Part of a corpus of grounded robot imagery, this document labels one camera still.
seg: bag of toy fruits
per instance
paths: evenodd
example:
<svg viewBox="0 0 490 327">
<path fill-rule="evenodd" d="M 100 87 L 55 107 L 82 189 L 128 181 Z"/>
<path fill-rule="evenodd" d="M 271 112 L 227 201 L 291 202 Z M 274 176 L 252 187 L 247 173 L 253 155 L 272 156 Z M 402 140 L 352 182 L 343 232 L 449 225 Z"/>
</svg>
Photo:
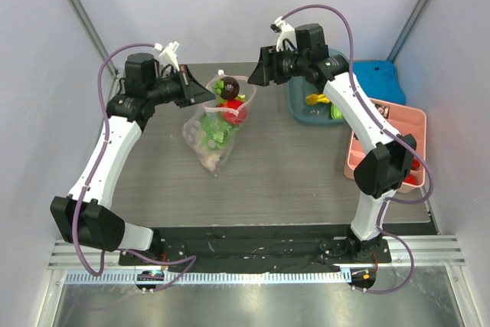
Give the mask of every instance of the bag of toy fruits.
<svg viewBox="0 0 490 327">
<path fill-rule="evenodd" d="M 222 70 L 207 84 L 216 99 L 202 103 L 182 129 L 187 144 L 201 164 L 214 176 L 226 165 L 234 137 L 248 116 L 256 87 L 248 78 L 227 76 Z"/>
</svg>

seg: red toy fruit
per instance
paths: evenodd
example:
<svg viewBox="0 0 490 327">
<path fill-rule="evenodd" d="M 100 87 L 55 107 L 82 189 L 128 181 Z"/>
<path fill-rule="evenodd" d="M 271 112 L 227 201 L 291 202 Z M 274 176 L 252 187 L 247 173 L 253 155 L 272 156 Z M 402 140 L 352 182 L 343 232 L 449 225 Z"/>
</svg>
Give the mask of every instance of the red toy fruit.
<svg viewBox="0 0 490 327">
<path fill-rule="evenodd" d="M 227 101 L 224 104 L 224 107 L 227 107 L 229 109 L 238 110 L 238 108 L 242 105 L 243 105 L 243 103 L 241 101 L 231 100 L 231 101 Z M 223 113 L 223 119 L 225 119 L 229 124 L 233 124 L 234 126 L 237 126 L 238 124 L 243 123 L 243 121 L 247 118 L 247 116 L 248 116 L 248 112 L 247 112 L 247 108 L 245 106 L 240 109 L 240 112 L 238 113 L 238 115 L 234 115 L 234 114 L 226 112 L 226 111 Z"/>
<path fill-rule="evenodd" d="M 417 185 L 417 180 L 412 174 L 409 174 L 404 180 L 403 183 L 411 184 L 411 185 Z"/>
<path fill-rule="evenodd" d="M 412 161 L 412 170 L 417 170 L 420 167 L 420 161 L 413 158 Z"/>
</svg>

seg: black mounting plate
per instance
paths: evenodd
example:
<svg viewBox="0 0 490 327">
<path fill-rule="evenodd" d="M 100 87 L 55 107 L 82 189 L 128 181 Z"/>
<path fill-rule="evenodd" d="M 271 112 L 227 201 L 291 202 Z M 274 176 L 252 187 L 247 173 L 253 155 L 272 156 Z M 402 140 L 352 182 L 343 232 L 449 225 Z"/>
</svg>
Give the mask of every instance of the black mounting plate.
<svg viewBox="0 0 490 327">
<path fill-rule="evenodd" d="M 167 260 L 197 256 L 196 273 L 320 273 L 338 272 L 342 264 L 359 263 L 335 238 L 328 225 L 159 228 Z M 378 263 L 390 263 L 386 240 L 375 250 Z M 362 262 L 373 263 L 367 259 Z M 119 258 L 121 266 L 143 266 L 134 257 Z M 172 267 L 178 272 L 182 267 Z"/>
</svg>

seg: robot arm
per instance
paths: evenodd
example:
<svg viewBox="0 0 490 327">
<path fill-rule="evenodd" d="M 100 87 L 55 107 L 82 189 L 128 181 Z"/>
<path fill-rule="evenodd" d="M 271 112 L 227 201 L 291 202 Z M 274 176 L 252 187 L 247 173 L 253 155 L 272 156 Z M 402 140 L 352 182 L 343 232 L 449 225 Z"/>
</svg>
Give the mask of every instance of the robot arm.
<svg viewBox="0 0 490 327">
<path fill-rule="evenodd" d="M 83 207 L 78 221 L 78 238 L 81 245 L 114 251 L 133 249 L 145 251 L 145 255 L 158 258 L 162 245 L 157 231 L 126 223 L 110 208 L 113 193 L 124 163 L 132 147 L 142 135 L 155 107 L 175 102 L 186 107 L 214 99 L 214 94 L 200 85 L 185 65 L 179 65 L 175 54 L 177 42 L 170 43 L 161 51 L 159 60 L 170 66 L 170 73 L 163 74 L 160 63 L 151 54 L 130 55 L 125 64 L 125 92 L 116 94 L 106 107 L 109 117 L 109 141 L 90 187 L 83 197 Z M 66 242 L 73 242 L 72 223 L 74 208 L 85 187 L 105 139 L 102 131 L 96 148 L 82 175 L 67 197 L 55 197 L 51 213 Z"/>
<path fill-rule="evenodd" d="M 354 179 L 361 194 L 347 238 L 355 257 L 359 260 L 370 257 L 381 241 L 378 224 L 384 217 L 380 213 L 383 201 L 392 197 L 408 176 L 413 156 L 382 132 L 387 129 L 400 136 L 379 114 L 355 76 L 354 85 L 351 83 L 345 58 L 329 56 L 320 25 L 303 25 L 294 29 L 278 18 L 271 28 L 279 33 L 278 41 L 274 46 L 260 49 L 259 63 L 249 83 L 268 86 L 271 82 L 282 84 L 291 77 L 303 76 L 343 113 L 366 153 L 354 170 Z M 373 121 L 373 117 L 383 129 Z M 411 135 L 401 139 L 415 149 L 416 141 Z"/>
</svg>

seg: purple cable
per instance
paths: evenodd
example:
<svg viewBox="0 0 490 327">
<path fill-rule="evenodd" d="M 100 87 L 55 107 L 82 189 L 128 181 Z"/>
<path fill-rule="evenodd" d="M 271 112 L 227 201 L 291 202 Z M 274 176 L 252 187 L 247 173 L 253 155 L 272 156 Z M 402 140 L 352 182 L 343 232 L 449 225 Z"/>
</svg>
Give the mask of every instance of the purple cable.
<svg viewBox="0 0 490 327">
<path fill-rule="evenodd" d="M 107 111 L 106 111 L 106 105 L 104 103 L 104 96 L 102 93 L 102 75 L 104 72 L 104 69 L 106 68 L 106 65 L 109 63 L 109 61 L 118 53 L 121 51 L 130 49 L 132 47 L 154 47 L 154 44 L 149 44 L 149 43 L 139 43 L 139 44 L 130 44 L 126 45 L 123 47 L 120 47 L 116 51 L 112 52 L 111 55 L 109 55 L 104 62 L 102 62 L 102 65 L 100 66 L 99 69 L 99 74 L 97 75 L 97 93 L 99 94 L 99 104 L 100 104 L 100 109 L 102 110 L 102 117 L 104 121 L 104 129 L 105 129 L 105 135 L 104 135 L 104 143 L 102 144 L 102 148 L 99 152 L 99 155 L 97 156 L 97 160 L 94 162 L 92 169 L 90 170 L 89 175 L 87 176 L 87 179 L 85 180 L 85 185 L 82 188 L 82 191 L 80 193 L 80 197 L 77 200 L 77 204 L 75 205 L 75 210 L 73 212 L 73 222 L 71 225 L 71 237 L 73 238 L 73 245 L 75 246 L 75 251 L 77 252 L 78 259 L 80 262 L 83 264 L 83 267 L 85 270 L 87 270 L 88 273 L 90 273 L 92 276 L 98 277 L 102 275 L 102 272 L 104 271 L 104 255 L 105 251 L 103 250 L 102 253 L 100 254 L 100 268 L 98 271 L 95 271 L 87 262 L 87 259 L 83 255 L 82 250 L 80 249 L 80 242 L 78 240 L 78 218 L 80 217 L 80 209 L 82 207 L 82 202 L 83 198 L 85 197 L 85 194 L 87 193 L 87 189 L 90 187 L 90 183 L 92 181 L 93 176 L 95 175 L 95 172 L 97 168 L 99 167 L 100 162 L 102 161 L 102 158 L 104 157 L 104 154 L 106 153 L 107 150 L 107 144 L 109 143 L 109 117 L 107 116 Z"/>
<path fill-rule="evenodd" d="M 288 18 L 291 15 L 294 15 L 294 14 L 298 13 L 299 11 L 304 11 L 305 9 L 312 9 L 312 8 L 320 8 L 320 9 L 326 9 L 327 11 L 332 11 L 332 12 L 334 12 L 342 20 L 342 22 L 344 22 L 344 26 L 345 26 L 345 29 L 347 30 L 347 35 L 348 35 L 348 39 L 349 39 L 349 80 L 351 81 L 351 87 L 352 87 L 352 90 L 354 91 L 355 96 L 358 98 L 359 103 L 362 105 L 362 107 L 364 108 L 364 110 L 366 110 L 366 113 L 373 120 L 373 123 L 376 124 L 376 126 L 379 129 L 381 129 L 381 131 L 384 134 L 386 134 L 387 136 L 389 136 L 393 140 L 395 140 L 398 143 L 400 143 L 408 152 L 410 152 L 413 156 L 415 156 L 416 159 L 419 160 L 419 162 L 422 164 L 422 166 L 426 169 L 427 177 L 429 178 L 429 189 L 427 190 L 427 193 L 422 198 L 417 199 L 415 201 L 407 201 L 407 200 L 398 199 L 398 198 L 387 198 L 386 200 L 387 201 L 395 201 L 395 202 L 398 202 L 398 203 L 401 203 L 401 204 L 418 204 L 418 203 L 425 202 L 430 197 L 430 195 L 433 193 L 433 191 L 434 191 L 434 186 L 433 186 L 434 174 L 433 174 L 433 171 L 427 165 L 427 163 L 422 158 L 422 156 L 417 153 L 417 151 L 415 151 L 414 149 L 412 149 L 412 147 L 410 147 L 409 145 L 407 145 L 399 137 L 395 136 L 392 132 L 386 130 L 383 127 L 383 124 L 381 124 L 381 122 L 378 121 L 377 117 L 369 110 L 368 105 L 361 98 L 361 95 L 359 95 L 358 88 L 356 87 L 355 82 L 354 82 L 354 38 L 352 37 L 351 26 L 349 25 L 349 23 L 348 23 L 347 19 L 345 18 L 345 16 L 341 12 L 339 12 L 337 9 L 335 9 L 333 7 L 330 7 L 328 5 L 311 4 L 311 5 L 304 5 L 302 7 L 299 7 L 297 9 L 294 9 L 294 10 L 286 13 L 283 16 L 283 20 L 286 19 L 286 18 Z"/>
<path fill-rule="evenodd" d="M 294 9 L 294 10 L 286 13 L 283 16 L 283 20 L 285 20 L 286 18 L 288 18 L 291 15 L 294 15 L 295 13 L 298 13 L 299 11 L 304 11 L 305 9 L 312 9 L 312 8 L 320 8 L 320 9 L 326 9 L 327 11 L 332 11 L 342 20 L 342 22 L 344 22 L 344 26 L 345 26 L 345 29 L 347 30 L 347 35 L 348 35 L 348 39 L 349 39 L 349 61 L 348 61 L 349 62 L 349 80 L 351 81 L 351 87 L 352 87 L 352 90 L 354 91 L 355 96 L 357 97 L 359 103 L 362 105 L 362 107 L 364 108 L 366 113 L 369 115 L 369 117 L 371 118 L 373 123 L 376 124 L 376 126 L 381 130 L 381 132 L 386 134 L 387 136 L 389 136 L 390 138 L 392 138 L 393 140 L 395 140 L 399 144 L 401 144 L 408 152 L 410 152 L 414 157 L 416 157 L 416 159 L 419 160 L 419 162 L 426 169 L 427 177 L 429 178 L 429 189 L 427 190 L 427 193 L 422 198 L 417 199 L 415 201 L 407 201 L 405 199 L 398 199 L 395 197 L 386 198 L 384 200 L 383 204 L 381 205 L 381 209 L 380 209 L 378 216 L 377 216 L 376 226 L 377 226 L 378 230 L 380 231 L 380 233 L 382 233 L 385 236 L 392 237 L 392 238 L 400 241 L 400 243 L 402 243 L 402 245 L 405 247 L 405 249 L 407 249 L 408 256 L 410 257 L 410 273 L 408 274 L 407 278 L 399 286 L 394 287 L 393 289 L 389 289 L 389 290 L 366 290 L 365 292 L 370 293 L 370 294 L 393 293 L 395 291 L 400 290 L 401 288 L 403 288 L 404 286 L 406 286 L 410 282 L 410 280 L 413 277 L 413 272 L 415 270 L 415 260 L 413 258 L 412 251 L 410 250 L 410 248 L 408 247 L 408 244 L 403 239 L 401 239 L 400 237 L 398 237 L 395 234 L 391 234 L 391 233 L 388 233 L 387 231 L 383 230 L 382 224 L 381 224 L 381 219 L 383 218 L 383 213 L 386 210 L 389 201 L 395 201 L 395 202 L 398 202 L 401 204 L 418 204 L 421 202 L 425 202 L 430 197 L 430 195 L 433 193 L 434 175 L 433 175 L 432 169 L 427 165 L 425 160 L 422 158 L 421 155 L 419 155 L 417 153 L 416 150 L 414 150 L 412 147 L 407 145 L 398 136 L 394 135 L 392 132 L 388 131 L 387 129 L 385 129 L 383 127 L 383 124 L 369 110 L 368 105 L 365 103 L 365 101 L 362 99 L 361 95 L 359 94 L 358 88 L 356 87 L 355 82 L 354 82 L 354 38 L 352 37 L 351 26 L 349 25 L 349 23 L 348 23 L 347 19 L 344 17 L 344 15 L 340 11 L 338 11 L 337 9 L 330 7 L 328 5 L 311 4 L 311 5 L 304 5 L 300 8 Z M 364 290 L 361 289 L 360 287 L 356 287 L 356 289 L 364 292 Z"/>
<path fill-rule="evenodd" d="M 170 262 L 161 262 L 158 260 L 152 260 L 151 258 L 145 257 L 142 254 L 135 252 L 134 250 L 128 249 L 127 252 L 129 254 L 132 254 L 133 256 L 137 256 L 138 258 L 141 258 L 142 260 L 144 260 L 146 262 L 157 264 L 159 266 L 178 266 L 180 264 L 183 264 L 185 262 L 190 261 L 190 263 L 184 268 L 184 270 L 182 272 L 180 272 L 172 281 L 166 283 L 165 285 L 161 285 L 159 287 L 154 288 L 154 291 L 165 290 L 165 289 L 169 288 L 170 286 L 172 286 L 174 283 L 179 281 L 192 268 L 192 266 L 194 266 L 194 263 L 196 261 L 196 256 L 189 256 L 189 257 L 184 258 L 182 260 L 174 260 L 174 261 L 170 261 Z"/>
</svg>

